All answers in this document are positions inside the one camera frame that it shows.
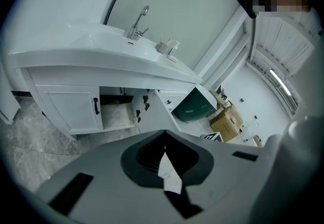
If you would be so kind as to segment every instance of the bathroom vanity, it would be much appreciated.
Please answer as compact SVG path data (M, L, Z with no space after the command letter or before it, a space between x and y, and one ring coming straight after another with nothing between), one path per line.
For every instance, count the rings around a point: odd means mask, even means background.
M157 52L156 43L126 35L102 24L67 24L12 50L9 59L47 118L70 139L132 127L180 131L171 112L201 78ZM100 105L101 87L136 92L131 103Z

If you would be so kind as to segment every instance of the trash bin lid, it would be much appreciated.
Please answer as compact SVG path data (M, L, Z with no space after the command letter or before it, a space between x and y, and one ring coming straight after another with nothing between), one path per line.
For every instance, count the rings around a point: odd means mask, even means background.
M214 96L209 92L209 90L207 90L204 86L200 84L197 84L196 88L205 97L205 99L211 104L211 106L217 109L217 101L214 98Z

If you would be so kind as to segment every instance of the white shelf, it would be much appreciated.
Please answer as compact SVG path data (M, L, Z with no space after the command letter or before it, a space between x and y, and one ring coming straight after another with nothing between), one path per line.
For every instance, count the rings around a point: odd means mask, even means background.
M135 127L131 103L103 105L100 108L104 131Z

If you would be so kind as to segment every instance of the ceiling light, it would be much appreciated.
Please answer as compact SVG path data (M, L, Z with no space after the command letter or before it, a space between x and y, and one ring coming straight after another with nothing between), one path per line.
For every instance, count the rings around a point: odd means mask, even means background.
M284 88L284 90L287 92L289 96L291 96L291 92L288 90L287 86L283 83L283 81L279 78L279 76L271 69L270 73L277 79L277 81L280 83L280 85Z

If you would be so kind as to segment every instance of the cabinet handle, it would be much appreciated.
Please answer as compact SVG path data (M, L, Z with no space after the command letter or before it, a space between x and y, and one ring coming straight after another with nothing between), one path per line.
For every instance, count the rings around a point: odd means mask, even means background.
M97 107L97 101L98 101L98 99L97 98L93 98L93 101L95 102L96 115L98 115L99 114L98 107Z

